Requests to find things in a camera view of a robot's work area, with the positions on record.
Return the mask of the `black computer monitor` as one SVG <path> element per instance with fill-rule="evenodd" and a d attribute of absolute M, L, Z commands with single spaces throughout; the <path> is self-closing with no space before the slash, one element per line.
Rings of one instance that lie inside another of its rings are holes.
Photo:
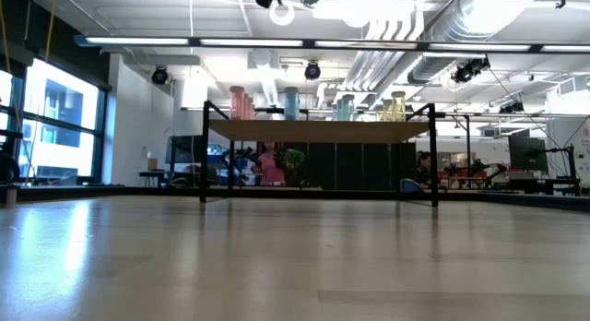
<path fill-rule="evenodd" d="M 170 164 L 191 164 L 203 160 L 203 152 L 208 150 L 207 143 L 200 135 L 172 136 L 168 138 L 165 162 Z"/>
<path fill-rule="evenodd" d="M 511 168 L 520 171 L 548 170 L 545 141 L 532 137 L 509 136 Z"/>

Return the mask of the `long ceiling light strip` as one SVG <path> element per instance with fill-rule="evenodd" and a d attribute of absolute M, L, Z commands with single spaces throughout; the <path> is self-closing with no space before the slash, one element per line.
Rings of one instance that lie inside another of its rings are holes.
<path fill-rule="evenodd" d="M 100 37 L 77 35 L 81 47 L 210 47 L 482 54 L 590 54 L 590 44 L 416 42 L 271 38 Z"/>

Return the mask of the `background work desk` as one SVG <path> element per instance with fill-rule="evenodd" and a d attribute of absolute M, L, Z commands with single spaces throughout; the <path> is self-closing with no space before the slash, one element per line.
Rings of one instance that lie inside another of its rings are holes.
<path fill-rule="evenodd" d="M 199 188 L 199 173 L 165 172 L 163 170 L 136 171 L 140 178 L 145 179 L 145 187 L 155 188 Z"/>

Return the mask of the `small green potted tree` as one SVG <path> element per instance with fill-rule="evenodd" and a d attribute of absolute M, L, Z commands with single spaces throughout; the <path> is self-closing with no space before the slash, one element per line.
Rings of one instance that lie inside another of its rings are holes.
<path fill-rule="evenodd" d="M 288 149 L 287 161 L 287 184 L 289 186 L 300 186 L 304 181 L 305 154 L 296 149 Z"/>

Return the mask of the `black aluminium table frame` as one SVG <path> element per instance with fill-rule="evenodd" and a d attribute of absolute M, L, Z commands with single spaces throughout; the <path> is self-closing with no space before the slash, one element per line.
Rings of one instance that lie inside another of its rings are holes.
<path fill-rule="evenodd" d="M 396 193 L 391 191 L 337 191 L 282 188 L 150 188 L 125 186 L 0 186 L 0 200 L 7 191 L 16 193 L 17 202 L 49 201 L 58 199 L 91 198 L 99 196 L 190 196 L 220 198 L 286 198 L 318 200 L 387 200 L 387 201 L 454 201 L 489 202 L 525 207 L 555 208 L 590 212 L 590 198 L 580 196 L 541 196 L 524 194 L 459 191 L 440 193 L 436 197 L 428 192 Z"/>

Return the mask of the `black equipment stand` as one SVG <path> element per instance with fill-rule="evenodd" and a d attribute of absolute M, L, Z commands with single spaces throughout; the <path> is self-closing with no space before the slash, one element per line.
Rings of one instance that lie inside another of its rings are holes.
<path fill-rule="evenodd" d="M 569 174 L 564 176 L 558 176 L 556 179 L 549 179 L 546 182 L 551 193 L 554 191 L 562 192 L 564 195 L 573 195 L 573 196 L 580 196 L 581 195 L 581 180 L 577 176 L 577 171 L 575 167 L 575 157 L 574 157 L 574 146 L 569 145 L 565 148 L 560 149 L 537 149 L 537 150 L 530 150 L 529 155 L 531 157 L 539 157 L 541 154 L 545 153 L 557 153 L 563 152 L 566 153 L 568 156 L 568 165 L 569 165 Z M 568 184 L 569 187 L 564 188 L 555 188 L 555 184 Z"/>

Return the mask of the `blue pill bottle white cap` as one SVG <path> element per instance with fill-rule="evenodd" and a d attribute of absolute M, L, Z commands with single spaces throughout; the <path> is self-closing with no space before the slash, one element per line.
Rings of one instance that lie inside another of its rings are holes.
<path fill-rule="evenodd" d="M 284 118 L 286 121 L 297 121 L 300 114 L 299 90 L 295 87 L 286 87 L 284 94 Z"/>

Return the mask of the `dark partition panels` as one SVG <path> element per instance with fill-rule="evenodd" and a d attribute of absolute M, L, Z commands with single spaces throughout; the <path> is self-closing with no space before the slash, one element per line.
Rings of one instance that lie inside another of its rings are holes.
<path fill-rule="evenodd" d="M 415 176 L 414 143 L 293 143 L 281 149 L 305 154 L 300 186 L 322 190 L 394 191 L 398 179 Z"/>

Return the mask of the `wooden shelf black metal frame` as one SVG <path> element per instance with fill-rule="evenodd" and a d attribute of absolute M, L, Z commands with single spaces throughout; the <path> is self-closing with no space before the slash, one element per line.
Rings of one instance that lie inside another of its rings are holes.
<path fill-rule="evenodd" d="M 283 141 L 297 143 L 394 144 L 421 133 L 430 134 L 431 206 L 439 206 L 435 105 L 427 104 L 409 114 L 404 122 L 320 122 L 231 120 L 219 107 L 206 101 L 203 107 L 202 137 L 208 141 L 214 131 L 230 141 L 230 155 L 236 141 Z"/>

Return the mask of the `round white ceiling lamp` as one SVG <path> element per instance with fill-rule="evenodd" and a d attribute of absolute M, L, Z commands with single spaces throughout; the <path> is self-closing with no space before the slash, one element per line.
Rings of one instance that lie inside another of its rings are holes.
<path fill-rule="evenodd" d="M 288 26 L 295 18 L 294 6 L 286 0 L 275 0 L 269 8 L 269 17 L 278 26 Z"/>

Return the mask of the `person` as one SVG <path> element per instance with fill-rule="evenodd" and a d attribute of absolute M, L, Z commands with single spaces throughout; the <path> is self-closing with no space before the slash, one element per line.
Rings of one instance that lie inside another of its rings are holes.
<path fill-rule="evenodd" d="M 423 186 L 431 186 L 431 154 L 421 151 L 417 158 L 416 181 Z"/>
<path fill-rule="evenodd" d="M 262 144 L 258 168 L 262 174 L 263 185 L 280 186 L 286 183 L 284 165 L 281 163 L 279 150 L 274 141 Z"/>

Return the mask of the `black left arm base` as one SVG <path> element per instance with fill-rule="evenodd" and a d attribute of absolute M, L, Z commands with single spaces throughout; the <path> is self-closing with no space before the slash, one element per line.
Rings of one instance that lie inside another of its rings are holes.
<path fill-rule="evenodd" d="M 15 150 L 23 134 L 0 129 L 0 137 L 5 137 L 5 140 L 0 142 L 0 185 L 14 184 L 20 176 Z"/>

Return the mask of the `large window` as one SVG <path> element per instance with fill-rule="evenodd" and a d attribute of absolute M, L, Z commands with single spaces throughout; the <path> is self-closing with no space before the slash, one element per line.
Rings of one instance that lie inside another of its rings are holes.
<path fill-rule="evenodd" d="M 42 60 L 13 73 L 0 63 L 0 129 L 22 134 L 11 151 L 19 181 L 98 181 L 105 101 L 102 89 Z"/>

